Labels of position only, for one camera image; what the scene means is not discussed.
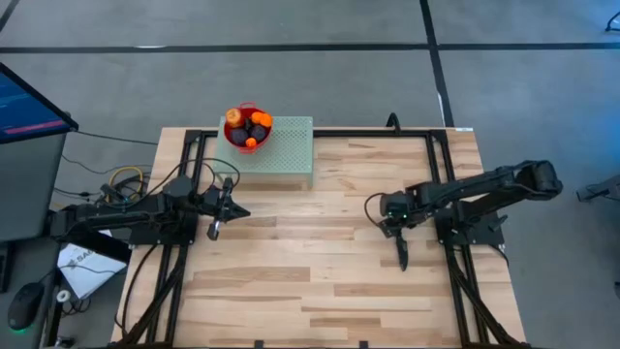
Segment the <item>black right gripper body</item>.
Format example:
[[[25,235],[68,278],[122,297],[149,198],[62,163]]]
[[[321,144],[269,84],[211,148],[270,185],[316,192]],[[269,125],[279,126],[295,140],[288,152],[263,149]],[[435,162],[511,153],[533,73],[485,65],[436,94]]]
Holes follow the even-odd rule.
[[[413,228],[419,224],[415,220],[412,199],[403,191],[382,194],[379,211],[382,216],[379,223],[381,228]]]

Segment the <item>black knife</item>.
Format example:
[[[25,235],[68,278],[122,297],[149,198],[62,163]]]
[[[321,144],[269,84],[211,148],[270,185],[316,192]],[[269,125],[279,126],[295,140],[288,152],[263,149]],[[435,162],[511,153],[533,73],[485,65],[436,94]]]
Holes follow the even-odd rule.
[[[399,267],[405,271],[409,264],[408,243],[402,236],[395,238],[395,246],[398,255]]]

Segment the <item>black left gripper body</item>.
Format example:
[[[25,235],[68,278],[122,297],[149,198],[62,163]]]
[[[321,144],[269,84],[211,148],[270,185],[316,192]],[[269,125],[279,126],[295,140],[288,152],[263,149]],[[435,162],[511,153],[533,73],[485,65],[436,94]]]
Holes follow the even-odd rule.
[[[211,185],[201,196],[201,213],[213,218],[206,233],[210,240],[217,240],[220,226],[231,219],[232,190],[233,180],[227,177],[221,188]]]

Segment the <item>black computer mouse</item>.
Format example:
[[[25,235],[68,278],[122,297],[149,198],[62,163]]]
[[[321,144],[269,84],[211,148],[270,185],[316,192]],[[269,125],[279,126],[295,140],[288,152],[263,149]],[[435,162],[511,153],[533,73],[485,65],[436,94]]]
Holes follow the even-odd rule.
[[[41,282],[30,282],[16,292],[9,305],[7,318],[12,331],[22,332],[33,325],[44,291],[45,286]]]

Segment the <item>red plastic colander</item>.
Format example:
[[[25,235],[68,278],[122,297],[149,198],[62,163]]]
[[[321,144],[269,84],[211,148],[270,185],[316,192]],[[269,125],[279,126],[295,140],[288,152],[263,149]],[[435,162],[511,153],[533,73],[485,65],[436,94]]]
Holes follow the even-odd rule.
[[[260,111],[260,112],[263,112],[263,113],[267,113],[266,111],[258,108],[257,105],[254,102],[242,102],[238,107],[235,107],[235,108],[241,110],[244,119],[245,118],[250,118],[251,119],[251,114],[253,112],[255,112],[255,111]],[[269,139],[269,137],[270,137],[270,135],[272,133],[272,128],[273,128],[273,125],[274,125],[274,120],[275,120],[275,118],[272,116],[272,126],[270,128],[267,128],[268,129],[267,136],[266,136],[266,138],[261,143],[257,143],[257,145],[254,146],[254,147],[247,147],[246,145],[244,147],[241,147],[241,146],[238,146],[238,145],[235,145],[235,144],[232,143],[231,137],[230,137],[230,130],[232,128],[227,125],[226,119],[225,119],[225,116],[224,116],[224,135],[225,135],[225,139],[227,140],[227,142],[230,145],[235,147],[242,154],[252,154],[252,153],[255,153],[258,149],[260,149],[263,145],[265,145],[267,143],[267,140]]]

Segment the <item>white paper booklet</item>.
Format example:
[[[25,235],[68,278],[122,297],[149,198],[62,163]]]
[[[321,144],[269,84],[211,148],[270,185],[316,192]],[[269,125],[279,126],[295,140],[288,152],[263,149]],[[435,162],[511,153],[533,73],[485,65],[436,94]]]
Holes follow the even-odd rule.
[[[88,298],[127,264],[92,250],[68,244],[60,250],[57,267],[78,299]]]

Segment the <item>computer monitor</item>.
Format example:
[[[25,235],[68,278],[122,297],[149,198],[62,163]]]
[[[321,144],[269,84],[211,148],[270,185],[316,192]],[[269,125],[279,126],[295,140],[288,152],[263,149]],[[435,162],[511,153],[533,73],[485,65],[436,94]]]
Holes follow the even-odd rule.
[[[66,135],[78,129],[0,63],[0,243],[43,234]]]

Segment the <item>black desk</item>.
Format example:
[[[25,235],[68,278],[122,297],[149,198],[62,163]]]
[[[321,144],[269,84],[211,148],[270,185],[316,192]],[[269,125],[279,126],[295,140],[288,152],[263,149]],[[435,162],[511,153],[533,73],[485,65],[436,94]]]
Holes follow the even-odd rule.
[[[0,349],[34,349],[39,346],[43,323],[54,288],[57,267],[51,260],[58,240],[50,234],[52,212],[34,220],[0,216]],[[77,246],[92,250],[119,262],[127,262],[127,245],[115,238],[91,232]],[[22,332],[8,326],[8,309],[16,292],[25,284],[41,282],[44,295],[33,325]]]

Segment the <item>green perforated box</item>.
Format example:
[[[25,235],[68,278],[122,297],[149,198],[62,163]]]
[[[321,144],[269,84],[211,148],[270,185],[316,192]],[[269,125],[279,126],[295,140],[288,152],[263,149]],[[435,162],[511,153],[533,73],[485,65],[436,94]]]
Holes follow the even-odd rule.
[[[251,153],[241,152],[225,137],[221,118],[213,156],[237,168],[243,185],[297,185],[313,187],[314,137],[310,116],[274,116],[270,135]]]

